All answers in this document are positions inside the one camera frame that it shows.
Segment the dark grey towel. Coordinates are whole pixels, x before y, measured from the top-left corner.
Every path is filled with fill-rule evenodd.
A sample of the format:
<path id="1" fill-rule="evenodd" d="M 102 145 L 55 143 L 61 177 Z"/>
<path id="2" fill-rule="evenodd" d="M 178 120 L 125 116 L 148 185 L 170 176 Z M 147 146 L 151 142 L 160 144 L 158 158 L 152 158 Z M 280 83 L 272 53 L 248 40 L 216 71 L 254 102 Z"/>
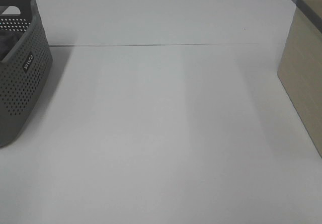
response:
<path id="1" fill-rule="evenodd" d="M 10 50 L 16 45 L 24 32 L 1 30 L 1 60 L 3 60 Z"/>

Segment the grey perforated plastic basket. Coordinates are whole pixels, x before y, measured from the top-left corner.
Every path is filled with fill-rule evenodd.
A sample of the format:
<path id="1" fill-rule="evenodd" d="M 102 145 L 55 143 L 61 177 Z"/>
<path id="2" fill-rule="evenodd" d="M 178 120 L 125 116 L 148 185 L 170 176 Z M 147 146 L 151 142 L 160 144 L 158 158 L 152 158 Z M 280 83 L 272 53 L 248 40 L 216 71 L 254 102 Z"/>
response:
<path id="1" fill-rule="evenodd" d="M 17 139 L 42 93 L 53 62 L 36 0 L 1 0 L 19 14 L 1 15 L 1 30 L 24 32 L 1 60 L 1 146 Z"/>

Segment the beige fabric storage bin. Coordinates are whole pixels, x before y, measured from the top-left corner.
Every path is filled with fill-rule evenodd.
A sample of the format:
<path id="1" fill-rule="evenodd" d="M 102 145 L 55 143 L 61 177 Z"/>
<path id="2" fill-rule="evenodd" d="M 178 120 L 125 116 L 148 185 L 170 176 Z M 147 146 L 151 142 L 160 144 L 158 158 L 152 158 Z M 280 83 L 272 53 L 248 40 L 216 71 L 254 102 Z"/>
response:
<path id="1" fill-rule="evenodd" d="M 277 76 L 321 153 L 321 0 L 296 0 Z"/>

